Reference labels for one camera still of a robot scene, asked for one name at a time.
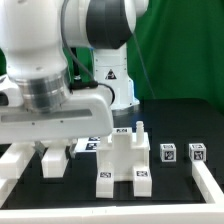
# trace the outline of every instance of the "black table surface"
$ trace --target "black table surface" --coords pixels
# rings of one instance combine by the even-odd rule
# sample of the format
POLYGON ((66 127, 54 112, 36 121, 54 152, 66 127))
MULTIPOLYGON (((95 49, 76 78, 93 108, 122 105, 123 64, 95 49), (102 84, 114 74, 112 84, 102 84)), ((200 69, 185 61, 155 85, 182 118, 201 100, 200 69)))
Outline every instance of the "black table surface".
POLYGON ((139 120, 144 121, 150 140, 152 197, 135 198, 132 182, 117 182, 113 199, 96 198, 95 153, 78 153, 70 159, 62 179, 44 179, 40 158, 35 154, 2 209, 204 203, 191 175, 189 143, 205 144, 206 165, 223 190, 223 115, 198 99, 142 101, 138 112, 115 117, 114 126, 132 127, 135 131, 139 120), (161 162, 162 143, 176 145, 176 163, 161 162))

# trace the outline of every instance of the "cable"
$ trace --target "cable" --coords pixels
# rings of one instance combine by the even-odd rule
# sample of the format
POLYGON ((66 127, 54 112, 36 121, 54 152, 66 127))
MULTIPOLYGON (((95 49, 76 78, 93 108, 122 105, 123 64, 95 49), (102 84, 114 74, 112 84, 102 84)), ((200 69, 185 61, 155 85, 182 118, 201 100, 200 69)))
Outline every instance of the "cable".
POLYGON ((155 93, 154 93, 152 85, 151 85, 151 81, 149 79, 149 74, 148 74, 148 72, 146 70, 146 67, 145 67, 145 63, 144 63, 144 60, 143 60, 143 57, 142 57, 142 53, 141 53, 141 50, 140 50, 140 47, 139 47, 139 44, 138 44, 138 40, 137 40, 136 34, 134 33, 133 36, 134 36, 134 41, 135 41, 135 45, 136 45, 136 48, 137 48, 138 56, 139 56, 141 64, 142 64, 142 69, 143 69, 144 76, 145 76, 146 81, 147 81, 147 83, 149 85, 149 89, 150 89, 150 91, 152 93, 153 99, 156 99, 155 93))
POLYGON ((61 38, 65 49, 69 52, 72 60, 89 76, 91 81, 94 81, 93 74, 78 60, 78 58, 73 54, 71 48, 68 46, 66 36, 65 36, 65 14, 66 8, 69 0, 64 0, 62 9, 61 9, 61 38))

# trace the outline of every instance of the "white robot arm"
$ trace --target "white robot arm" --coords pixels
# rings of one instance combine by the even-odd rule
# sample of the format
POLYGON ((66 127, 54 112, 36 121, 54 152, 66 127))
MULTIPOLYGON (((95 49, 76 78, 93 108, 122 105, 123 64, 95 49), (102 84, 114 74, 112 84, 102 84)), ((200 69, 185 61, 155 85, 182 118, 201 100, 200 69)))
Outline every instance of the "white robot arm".
MULTIPOLYGON (((0 0, 0 48, 7 61, 0 92, 9 102, 0 109, 0 143, 105 136, 112 131, 109 88, 69 89, 60 32, 63 3, 0 0)), ((120 48, 147 6, 147 0, 70 0, 64 35, 69 46, 120 48)))

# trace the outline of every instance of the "warning label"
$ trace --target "warning label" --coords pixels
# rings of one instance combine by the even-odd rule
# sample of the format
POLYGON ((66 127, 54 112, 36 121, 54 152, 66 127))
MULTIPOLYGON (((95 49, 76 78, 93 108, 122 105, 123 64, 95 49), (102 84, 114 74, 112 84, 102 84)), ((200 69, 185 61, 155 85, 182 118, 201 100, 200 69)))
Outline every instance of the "warning label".
POLYGON ((111 69, 109 71, 109 73, 107 74, 107 77, 106 77, 107 80, 115 80, 117 79, 116 75, 114 74, 113 70, 111 69))

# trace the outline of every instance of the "black sticker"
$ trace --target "black sticker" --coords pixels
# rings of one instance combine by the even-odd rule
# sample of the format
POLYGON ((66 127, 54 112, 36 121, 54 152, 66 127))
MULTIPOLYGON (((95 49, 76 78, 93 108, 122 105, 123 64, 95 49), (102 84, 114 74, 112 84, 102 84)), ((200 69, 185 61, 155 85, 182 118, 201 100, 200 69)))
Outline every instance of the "black sticker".
POLYGON ((203 149, 204 147, 201 144, 192 145, 193 149, 203 149))
POLYGON ((194 151, 194 160, 203 160, 204 152, 203 151, 194 151))
POLYGON ((174 160, 174 151, 166 151, 164 160, 165 161, 172 161, 172 160, 174 160))
POLYGON ((88 143, 86 146, 86 150, 96 150, 97 143, 88 143))
POLYGON ((163 145, 164 149, 173 149, 173 145, 163 145))
POLYGON ((108 172, 101 172, 100 173, 101 178, 111 178, 111 173, 108 172))
POLYGON ((89 138, 90 142, 99 142, 100 141, 100 137, 93 137, 93 138, 89 138))
POLYGON ((115 79, 117 79, 117 77, 116 77, 116 75, 114 74, 114 72, 113 72, 112 69, 111 69, 111 70, 109 71, 109 73, 107 74, 106 79, 108 79, 108 80, 115 80, 115 79))
POLYGON ((137 171, 137 177, 148 177, 147 171, 137 171))
POLYGON ((117 129, 117 133, 127 133, 128 129, 127 128, 119 128, 117 129))

